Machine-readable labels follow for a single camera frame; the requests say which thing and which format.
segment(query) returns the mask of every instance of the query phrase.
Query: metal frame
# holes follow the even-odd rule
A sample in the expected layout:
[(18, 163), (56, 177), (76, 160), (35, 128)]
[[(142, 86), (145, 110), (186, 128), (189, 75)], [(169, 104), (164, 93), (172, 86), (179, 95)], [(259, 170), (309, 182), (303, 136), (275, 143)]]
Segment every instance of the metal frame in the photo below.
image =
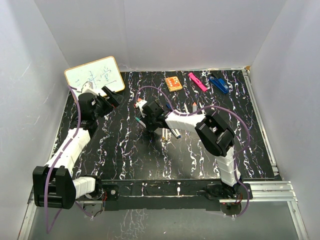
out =
[[(262, 138), (264, 141), (264, 144), (266, 146), (268, 156), (272, 165), (272, 169), (274, 172), (274, 175), (279, 175), (279, 171), (277, 168), (275, 156), (272, 152), (271, 145), (269, 142), (269, 139), (267, 137), (267, 134), (265, 132), (265, 127), (262, 122), (262, 118), (256, 103), (256, 99), (254, 97), (251, 80), (249, 73), (244, 68), (210, 68), (206, 70), (241, 70), (243, 73), (243, 77), (251, 98), (251, 102), (253, 105), (253, 109), (258, 121), (258, 125), (261, 130)], [(290, 181), (245, 181), (244, 183), (248, 183), (251, 185), (251, 190), (253, 194), (253, 199), (250, 200), (250, 202), (287, 202), (291, 217), (298, 235), (298, 238), (300, 240), (308, 240), (308, 235), (306, 232), (306, 228), (304, 226), (302, 217), (300, 215), (300, 211), (297, 205), (297, 198), (296, 194), (294, 192), (293, 186)], [(30, 194), (30, 198), (27, 204), (26, 213), (22, 222), (22, 226), (19, 232), (18, 240), (27, 240), (30, 234), (31, 226), (35, 217), (36, 213), (36, 205), (33, 198), (33, 192)], [(80, 204), (83, 205), (92, 205), (92, 204), (101, 204), (101, 201), (98, 200), (80, 200), (77, 201)], [(234, 202), (234, 200), (220, 200), (220, 203), (228, 203), (228, 202)]]

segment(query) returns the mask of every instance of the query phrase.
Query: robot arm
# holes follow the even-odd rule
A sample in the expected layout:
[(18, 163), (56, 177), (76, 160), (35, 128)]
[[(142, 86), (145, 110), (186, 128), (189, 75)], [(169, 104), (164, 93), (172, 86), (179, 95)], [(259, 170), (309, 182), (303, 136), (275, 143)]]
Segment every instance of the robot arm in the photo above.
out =
[(81, 123), (77, 135), (74, 137), (78, 123), (78, 117), (75, 117), (66, 139), (56, 154), (45, 166), (37, 166), (34, 169), (32, 178), (36, 206), (44, 206), (47, 174), (58, 156), (60, 158), (54, 166), (49, 182), (48, 207), (70, 209), (79, 197), (90, 193), (99, 194), (99, 177), (88, 175), (72, 180), (72, 175), (80, 153), (90, 142), (98, 127), (97, 118), (109, 114), (119, 106), (118, 94), (111, 92), (105, 86), (102, 90), (106, 93), (106, 97), (102, 97), (90, 87), (82, 89), (82, 94), (78, 97)]
[(235, 174), (241, 180), (241, 174), (234, 166), (234, 131), (227, 123), (213, 110), (208, 110), (207, 114), (194, 114), (190, 116), (180, 116), (170, 110), (163, 110), (155, 101), (147, 102), (139, 99), (135, 104), (139, 109), (140, 117), (138, 122), (149, 131), (157, 128), (181, 129), (197, 133), (205, 149), (215, 156), (223, 185), (223, 194), (233, 198), (237, 194), (239, 184)]

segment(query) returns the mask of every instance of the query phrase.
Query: white wall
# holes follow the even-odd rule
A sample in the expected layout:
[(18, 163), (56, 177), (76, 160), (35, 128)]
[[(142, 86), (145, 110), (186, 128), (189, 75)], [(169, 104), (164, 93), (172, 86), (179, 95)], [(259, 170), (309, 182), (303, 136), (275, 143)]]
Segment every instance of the white wall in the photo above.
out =
[(311, 239), (319, 239), (320, 2), (288, 1), (251, 68), (279, 171), (292, 181)]
[(0, 16), (0, 239), (11, 240), (52, 149), (68, 64), (33, 0), (3, 0)]
[(285, 0), (35, 0), (68, 64), (120, 70), (251, 65)]

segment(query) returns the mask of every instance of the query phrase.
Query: pencil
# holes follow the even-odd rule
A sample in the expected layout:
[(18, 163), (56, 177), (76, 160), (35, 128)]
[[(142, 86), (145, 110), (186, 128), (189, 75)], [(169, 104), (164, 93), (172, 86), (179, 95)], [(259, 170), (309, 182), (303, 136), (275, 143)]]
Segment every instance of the pencil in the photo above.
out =
[(192, 104), (192, 112), (194, 113), (195, 111), (197, 111), (197, 104), (194, 102)]

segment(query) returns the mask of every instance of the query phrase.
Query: small object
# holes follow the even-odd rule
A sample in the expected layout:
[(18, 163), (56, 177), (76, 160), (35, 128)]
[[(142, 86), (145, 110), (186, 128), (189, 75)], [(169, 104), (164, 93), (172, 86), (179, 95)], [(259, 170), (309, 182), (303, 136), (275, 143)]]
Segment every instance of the small object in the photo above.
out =
[(195, 111), (197, 111), (197, 104), (194, 102), (192, 104), (192, 112), (194, 113)]
[(141, 121), (138, 117), (135, 117), (135, 120), (141, 124), (142, 127), (144, 127), (145, 129), (147, 128), (147, 126), (145, 125), (145, 123), (143, 121)]
[(225, 81), (222, 80), (222, 78), (217, 78), (216, 76), (211, 74), (211, 76), (209, 76), (209, 81), (213, 83), (213, 85), (215, 85), (218, 89), (220, 89), (220, 91), (224, 94), (229, 93), (229, 88)]
[(172, 111), (169, 103), (166, 103), (165, 105), (166, 105), (166, 107), (167, 107), (170, 111)]
[(166, 78), (165, 83), (169, 89), (169, 92), (178, 91), (183, 88), (177, 76)]
[(201, 102), (199, 102), (199, 106), (202, 109), (204, 106), (201, 104)]
[(135, 109), (138, 109), (139, 107), (139, 102), (141, 102), (142, 101), (142, 99), (141, 98), (138, 98), (138, 100), (136, 101), (136, 103), (135, 104), (133, 104), (133, 106), (134, 106), (134, 108)]
[(167, 128), (165, 129), (165, 141), (166, 142), (168, 141), (168, 129)]
[(189, 113), (189, 111), (188, 111), (187, 104), (184, 102), (184, 103), (183, 103), (183, 105), (184, 105), (184, 111), (188, 114), (188, 113)]
[(174, 129), (170, 129), (171, 133), (175, 136), (176, 139), (179, 138), (179, 136), (177, 135), (176, 131)]
[(175, 129), (176, 134), (178, 135), (179, 138), (181, 138), (181, 133), (179, 132), (178, 129)]
[(194, 81), (195, 84), (198, 85), (199, 88), (201, 88), (202, 91), (205, 92), (205, 91), (208, 90), (208, 89), (206, 88), (206, 86), (203, 85), (202, 82), (201, 82), (198, 78), (196, 78), (196, 76), (195, 76), (192, 72), (190, 72), (190, 73), (188, 74), (188, 76), (189, 76), (189, 78), (192, 79), (192, 81)]

